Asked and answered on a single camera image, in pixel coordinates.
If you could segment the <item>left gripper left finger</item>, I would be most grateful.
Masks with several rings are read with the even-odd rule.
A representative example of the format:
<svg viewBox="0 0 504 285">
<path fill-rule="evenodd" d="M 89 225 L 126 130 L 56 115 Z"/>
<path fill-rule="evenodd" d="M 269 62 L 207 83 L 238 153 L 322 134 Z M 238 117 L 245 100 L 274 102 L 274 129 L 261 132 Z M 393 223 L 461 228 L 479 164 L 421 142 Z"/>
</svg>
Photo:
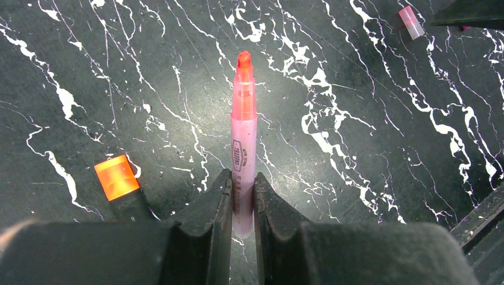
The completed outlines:
<svg viewBox="0 0 504 285">
<path fill-rule="evenodd" d="M 34 223 L 1 255 L 2 284 L 227 284 L 231 172 L 163 221 Z"/>
</svg>

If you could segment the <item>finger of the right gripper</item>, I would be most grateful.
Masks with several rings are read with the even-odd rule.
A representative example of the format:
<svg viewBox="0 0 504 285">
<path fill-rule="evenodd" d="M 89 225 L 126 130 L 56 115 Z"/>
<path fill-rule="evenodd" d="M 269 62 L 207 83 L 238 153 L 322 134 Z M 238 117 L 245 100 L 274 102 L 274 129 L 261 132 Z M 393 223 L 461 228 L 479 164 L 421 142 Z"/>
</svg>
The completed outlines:
<svg viewBox="0 0 504 285">
<path fill-rule="evenodd" d="M 503 284 L 503 185 L 451 230 L 480 284 Z"/>
<path fill-rule="evenodd" d="M 457 0 L 436 13 L 433 26 L 503 30 L 503 0 Z"/>
</svg>

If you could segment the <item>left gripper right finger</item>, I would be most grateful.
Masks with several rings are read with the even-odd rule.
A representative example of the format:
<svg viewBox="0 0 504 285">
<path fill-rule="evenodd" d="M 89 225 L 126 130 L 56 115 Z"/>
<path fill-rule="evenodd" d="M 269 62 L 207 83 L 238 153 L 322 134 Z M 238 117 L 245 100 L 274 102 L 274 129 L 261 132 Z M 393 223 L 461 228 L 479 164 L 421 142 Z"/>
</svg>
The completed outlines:
<svg viewBox="0 0 504 285">
<path fill-rule="evenodd" d="M 477 284 L 457 241 L 431 223 L 315 223 L 262 173 L 254 184 L 260 284 Z"/>
</svg>

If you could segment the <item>pink marker pen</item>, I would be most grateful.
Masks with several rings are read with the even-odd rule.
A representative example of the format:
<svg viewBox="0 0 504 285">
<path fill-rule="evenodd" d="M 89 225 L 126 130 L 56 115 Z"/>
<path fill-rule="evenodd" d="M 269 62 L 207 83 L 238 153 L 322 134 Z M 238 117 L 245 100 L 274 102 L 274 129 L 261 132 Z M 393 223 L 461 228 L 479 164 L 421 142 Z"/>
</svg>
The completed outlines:
<svg viewBox="0 0 504 285">
<path fill-rule="evenodd" d="M 251 55 L 237 59 L 231 110 L 231 163 L 233 222 L 238 238 L 247 238 L 253 227 L 253 189 L 256 177 L 257 108 Z"/>
</svg>

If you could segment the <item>orange black marker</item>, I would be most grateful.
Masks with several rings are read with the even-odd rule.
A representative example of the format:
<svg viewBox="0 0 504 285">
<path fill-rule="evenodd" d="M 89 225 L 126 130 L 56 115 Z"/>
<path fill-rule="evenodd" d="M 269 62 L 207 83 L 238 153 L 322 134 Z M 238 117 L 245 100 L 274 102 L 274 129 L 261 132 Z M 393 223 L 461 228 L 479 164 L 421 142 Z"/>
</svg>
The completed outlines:
<svg viewBox="0 0 504 285">
<path fill-rule="evenodd" d="M 141 188 L 109 201 L 115 218 L 119 221 L 154 220 L 147 199 Z"/>
</svg>

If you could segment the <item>translucent pink pen cap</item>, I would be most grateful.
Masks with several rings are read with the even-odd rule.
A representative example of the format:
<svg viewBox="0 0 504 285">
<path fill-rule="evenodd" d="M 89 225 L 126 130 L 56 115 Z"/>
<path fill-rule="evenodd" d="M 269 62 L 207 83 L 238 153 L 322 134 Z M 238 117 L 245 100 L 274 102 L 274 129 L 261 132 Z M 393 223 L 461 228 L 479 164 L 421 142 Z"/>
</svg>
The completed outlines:
<svg viewBox="0 0 504 285">
<path fill-rule="evenodd" d="M 399 11 L 399 16 L 412 40 L 415 40 L 425 34 L 422 25 L 418 21 L 415 13 L 410 6 L 401 9 Z"/>
</svg>

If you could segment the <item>orange pen cap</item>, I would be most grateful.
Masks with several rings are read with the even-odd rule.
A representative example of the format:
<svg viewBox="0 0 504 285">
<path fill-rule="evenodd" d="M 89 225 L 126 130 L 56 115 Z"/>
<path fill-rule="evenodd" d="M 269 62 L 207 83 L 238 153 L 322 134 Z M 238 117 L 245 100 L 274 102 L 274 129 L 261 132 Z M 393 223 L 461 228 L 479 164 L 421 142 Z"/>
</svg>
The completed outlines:
<svg viewBox="0 0 504 285">
<path fill-rule="evenodd" d="M 109 202 L 140 189 L 125 154 L 96 164 L 94 170 Z"/>
</svg>

